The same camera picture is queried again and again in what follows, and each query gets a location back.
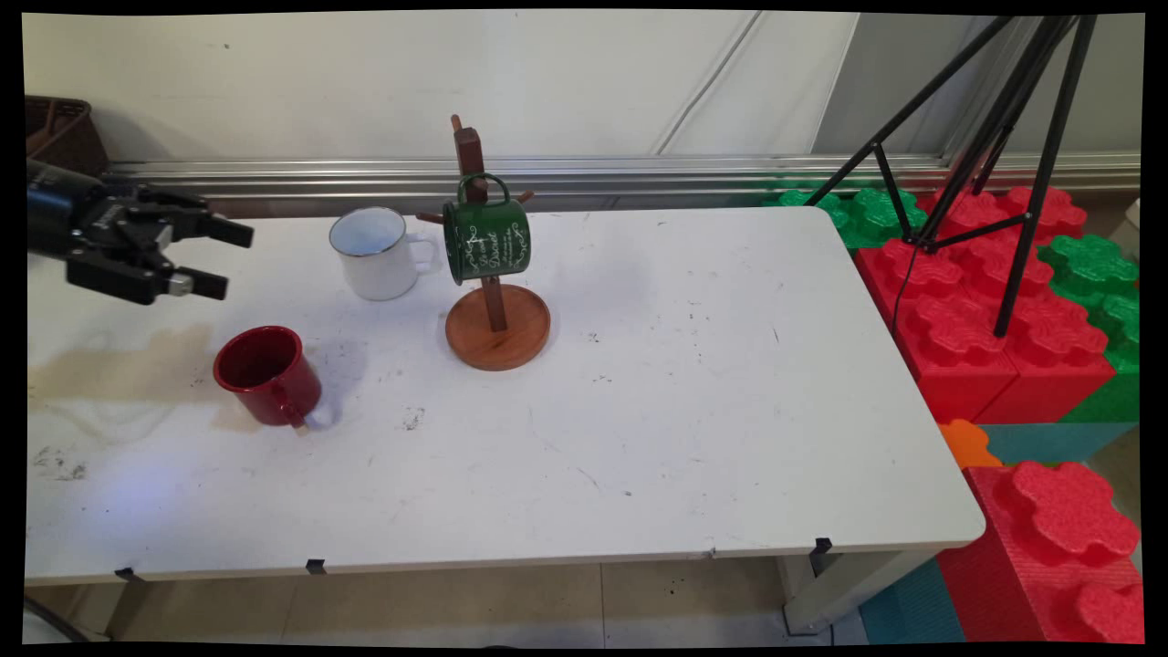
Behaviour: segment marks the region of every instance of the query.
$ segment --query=mug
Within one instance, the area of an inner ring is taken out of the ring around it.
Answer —
[[[284,326],[244,331],[215,357],[215,381],[235,393],[262,424],[303,427],[320,401],[320,379],[300,336]]]
[[[429,242],[430,262],[416,263],[409,244]],[[353,210],[333,224],[328,243],[345,265],[345,278],[359,297],[383,302],[401,297],[418,281],[419,274],[438,269],[438,237],[405,231],[405,217],[389,208]]]
[[[475,178],[495,181],[503,199],[494,203],[467,203],[466,186]],[[519,274],[531,263],[531,229],[522,203],[512,200],[502,180],[489,173],[472,173],[458,184],[458,205],[443,206],[446,260],[454,283]]]

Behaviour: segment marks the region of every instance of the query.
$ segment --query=red foam block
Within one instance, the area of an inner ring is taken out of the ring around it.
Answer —
[[[1030,203],[1029,187],[1014,187],[1004,196],[999,196],[997,207],[1008,216],[1023,214]],[[1047,188],[1047,198],[1042,202],[1042,214],[1038,215],[1038,229],[1034,243],[1049,244],[1058,235],[1071,237],[1083,236],[1083,224],[1086,223],[1087,210],[1071,203],[1071,195],[1055,187]],[[1017,241],[1020,228],[1008,228],[1006,234]]]
[[[933,207],[937,206],[937,201],[940,200],[941,189],[933,193],[932,196],[927,196],[922,201],[917,202],[917,206],[931,213]],[[960,235],[962,233],[968,233],[974,228],[981,228],[982,226],[989,226],[1006,219],[1010,215],[1003,210],[999,203],[997,199],[992,196],[988,192],[978,194],[974,196],[969,194],[968,191],[964,191],[958,194],[953,205],[950,206],[950,212],[941,220],[940,228],[937,230],[937,238],[945,240]],[[1015,230],[1015,242],[1017,241],[1017,229]],[[980,237],[974,237],[974,240],[980,240]],[[950,254],[959,254],[967,248],[971,242],[958,242],[957,244],[945,247]]]
[[[912,250],[889,240],[856,253],[860,277],[889,325]],[[989,313],[969,300],[960,281],[961,268],[944,251],[918,251],[894,334],[929,410],[943,424],[976,417],[1017,376],[1004,341],[990,333]]]
[[[911,244],[898,238],[889,240],[878,249],[856,250],[856,269],[885,323],[892,320],[896,295],[909,272],[912,251]],[[901,319],[922,297],[944,298],[961,293],[961,268],[950,260],[948,254],[938,251],[930,255],[918,250],[912,262],[912,277],[901,297]]]
[[[965,250],[952,254],[952,257],[961,267],[966,289],[974,293],[974,300],[981,300],[978,295],[989,297],[985,299],[987,307],[997,312],[1006,293],[1006,282],[1009,281],[1010,269],[1014,267],[1017,238],[1010,238],[1002,233],[992,233],[962,243],[967,244]],[[1050,295],[1049,285],[1054,276],[1055,270],[1038,260],[1037,249],[1031,247],[1026,269],[1022,270],[1018,296]]]
[[[1106,348],[1107,334],[1087,324],[1085,307],[1054,293],[1020,296],[1006,338],[1018,376],[974,422],[1057,422],[1115,375]]]
[[[968,468],[986,533],[937,555],[968,641],[1142,643],[1140,534],[1078,463]]]

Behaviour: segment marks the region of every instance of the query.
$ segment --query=white wall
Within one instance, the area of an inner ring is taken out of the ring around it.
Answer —
[[[745,11],[22,16],[26,94],[95,109],[114,160],[656,151]],[[809,151],[856,14],[767,12],[667,153]]]

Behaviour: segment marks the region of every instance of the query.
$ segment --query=green enamel mug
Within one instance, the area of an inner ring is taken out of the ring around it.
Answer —
[[[503,191],[501,201],[467,203],[466,186],[477,178],[494,181]],[[458,182],[458,203],[443,206],[446,258],[454,283],[467,278],[519,274],[531,263],[531,229],[527,213],[502,180],[489,173],[472,173]]]

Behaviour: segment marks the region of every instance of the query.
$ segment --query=round wooden base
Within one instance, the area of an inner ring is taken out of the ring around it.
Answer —
[[[538,295],[519,285],[501,285],[507,330],[491,331],[482,289],[473,290],[450,309],[446,341],[463,362],[478,369],[514,369],[535,358],[548,341],[551,313]]]

